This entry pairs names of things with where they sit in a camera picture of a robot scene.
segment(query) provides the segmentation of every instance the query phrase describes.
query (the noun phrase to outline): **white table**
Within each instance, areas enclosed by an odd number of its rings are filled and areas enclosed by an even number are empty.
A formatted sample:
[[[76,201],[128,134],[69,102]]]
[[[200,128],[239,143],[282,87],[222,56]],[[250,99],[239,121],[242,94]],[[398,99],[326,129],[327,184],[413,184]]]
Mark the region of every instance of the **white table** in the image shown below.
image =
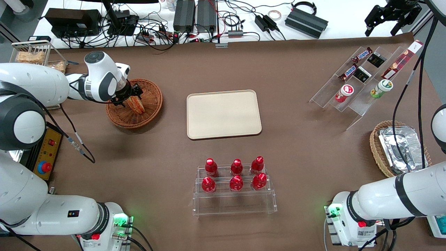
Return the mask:
[[[245,0],[244,2],[247,2],[253,6],[259,6],[259,5],[277,5],[280,3],[283,3],[284,0]],[[369,14],[371,9],[376,5],[385,6],[386,1],[385,0],[314,0],[314,3],[316,4],[318,11],[316,16],[325,19],[328,21],[328,26],[326,30],[322,33],[320,39],[337,39],[337,38],[363,38],[365,37],[364,32],[366,31],[366,25],[364,23],[364,19]],[[45,10],[43,13],[46,13],[49,8],[70,8],[70,9],[98,9],[103,16],[106,15],[105,8],[103,7],[102,3],[92,3],[92,2],[83,2],[79,0],[48,0],[48,3],[45,7]],[[167,20],[169,23],[167,25],[168,31],[173,31],[173,17],[174,12],[169,11],[167,9],[167,3],[160,3],[160,4],[128,4],[120,6],[121,10],[125,9],[131,9],[130,13],[134,14],[136,12],[139,17],[143,18],[147,16],[151,12],[159,12],[159,15]],[[312,13],[312,9],[307,6],[299,6],[298,8],[308,11]],[[232,9],[230,9],[225,2],[218,2],[218,9],[219,11],[227,10],[234,12]],[[290,4],[284,4],[277,7],[258,7],[256,9],[257,12],[260,12],[264,15],[266,15],[270,10],[278,10],[282,13],[282,18],[276,23],[278,24],[278,27],[280,28],[281,32],[285,35],[285,38],[287,40],[289,39],[314,39],[308,35],[305,35],[301,32],[298,32],[292,28],[289,28],[285,26],[285,19],[290,13],[291,5]],[[257,32],[260,34],[260,39],[262,41],[269,41],[272,40],[268,33],[261,32],[260,29],[257,27],[257,25],[254,23],[255,16],[252,13],[247,13],[241,10],[237,10],[237,15],[240,16],[240,19],[245,19],[245,22],[243,23],[243,31],[244,32]],[[160,20],[160,18],[156,14],[150,15],[151,19]],[[140,24],[147,23],[147,20],[143,20],[139,22]],[[390,36],[390,31],[396,24],[396,21],[388,21],[381,25],[378,25],[372,32],[371,37],[388,37]],[[222,33],[222,29],[224,27],[223,21],[219,21],[220,26],[220,33]],[[277,31],[272,31],[271,34],[276,40],[283,40],[282,36]],[[51,32],[51,25],[48,23],[48,21],[45,18],[42,18],[36,28],[36,31],[34,32],[35,36],[50,36],[52,41],[51,43],[58,49],[62,48],[68,48],[68,46],[61,41],[60,39],[56,38],[54,34]],[[250,34],[252,36],[243,36],[241,38],[228,38],[227,35],[222,36],[220,42],[221,43],[227,43],[227,42],[240,42],[240,41],[257,41],[258,37],[255,34]],[[99,38],[97,38],[95,41],[103,38],[103,35],[100,35]],[[204,38],[208,39],[209,35],[207,33],[202,33],[198,36],[198,38]],[[94,37],[87,37],[85,42],[89,42],[91,39],[94,39]],[[92,45],[103,43],[105,40],[101,40],[97,43],[92,43]],[[133,45],[133,38],[127,37],[127,42],[129,46]],[[126,46],[124,37],[120,36],[115,46]]]

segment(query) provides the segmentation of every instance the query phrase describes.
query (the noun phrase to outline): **tape roll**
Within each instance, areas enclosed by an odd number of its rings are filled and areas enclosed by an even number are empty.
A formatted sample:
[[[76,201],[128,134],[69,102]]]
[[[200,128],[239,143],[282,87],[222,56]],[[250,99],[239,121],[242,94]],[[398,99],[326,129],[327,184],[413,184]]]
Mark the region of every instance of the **tape roll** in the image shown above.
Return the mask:
[[[268,16],[273,20],[279,20],[282,18],[282,13],[280,13],[278,10],[270,10],[268,12]]]

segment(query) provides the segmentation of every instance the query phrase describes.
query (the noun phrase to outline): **clear acrylic rack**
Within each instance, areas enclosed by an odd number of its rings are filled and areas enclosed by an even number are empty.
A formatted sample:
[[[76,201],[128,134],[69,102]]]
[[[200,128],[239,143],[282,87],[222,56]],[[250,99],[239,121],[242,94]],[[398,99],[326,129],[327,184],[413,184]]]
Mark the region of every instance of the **clear acrylic rack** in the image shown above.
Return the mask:
[[[201,182],[206,177],[204,166],[197,168],[197,178],[195,179],[193,197],[193,215],[230,215],[240,213],[274,213],[277,212],[276,193],[273,182],[266,166],[263,172],[267,175],[267,184],[261,190],[251,188],[251,181],[254,176],[249,175],[250,163],[244,163],[242,180],[243,188],[238,192],[229,189],[231,180],[231,165],[218,167],[219,176],[213,178],[217,190],[213,193],[206,193],[201,188]]]
[[[328,104],[330,104],[340,112],[343,112],[348,107],[357,113],[358,116],[353,120],[349,127],[347,127],[347,130],[356,124],[356,122],[358,122],[370,109],[370,107],[378,100],[370,95],[370,91],[375,88],[375,86],[381,80],[383,80],[381,77],[382,74],[405,51],[405,49],[401,46],[398,47],[393,53],[388,52],[382,47],[378,47],[376,50],[374,50],[374,52],[387,59],[379,68],[367,61],[367,59],[370,57],[369,55],[356,64],[357,66],[364,68],[364,70],[372,75],[364,83],[355,76],[350,76],[346,82],[339,79],[339,76],[353,65],[354,62],[351,60],[351,58],[361,54],[365,50],[366,48],[360,47],[354,54],[352,54],[351,57],[349,57],[348,60],[325,83],[325,85],[322,86],[322,88],[310,99],[310,102],[314,102],[322,108],[325,108]],[[397,74],[395,74],[390,80],[395,79]],[[339,103],[336,101],[335,95],[344,84],[353,86],[355,91],[344,102]]]

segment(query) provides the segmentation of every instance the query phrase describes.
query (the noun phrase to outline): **yellow control panel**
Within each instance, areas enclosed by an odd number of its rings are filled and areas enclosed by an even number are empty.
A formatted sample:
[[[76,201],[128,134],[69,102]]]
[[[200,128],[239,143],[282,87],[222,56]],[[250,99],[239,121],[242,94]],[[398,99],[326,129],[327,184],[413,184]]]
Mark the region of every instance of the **yellow control panel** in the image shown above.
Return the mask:
[[[43,180],[50,178],[62,135],[47,127],[33,172]]]

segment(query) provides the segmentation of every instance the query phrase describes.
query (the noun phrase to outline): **red button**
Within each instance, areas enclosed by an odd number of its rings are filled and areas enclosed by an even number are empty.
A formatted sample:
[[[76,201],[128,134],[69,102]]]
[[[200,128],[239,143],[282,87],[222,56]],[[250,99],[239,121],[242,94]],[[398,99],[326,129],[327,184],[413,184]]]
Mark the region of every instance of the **red button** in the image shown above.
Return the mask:
[[[43,165],[42,165],[42,171],[43,171],[43,172],[49,172],[49,171],[51,171],[51,163],[48,163],[48,162],[43,163]]]

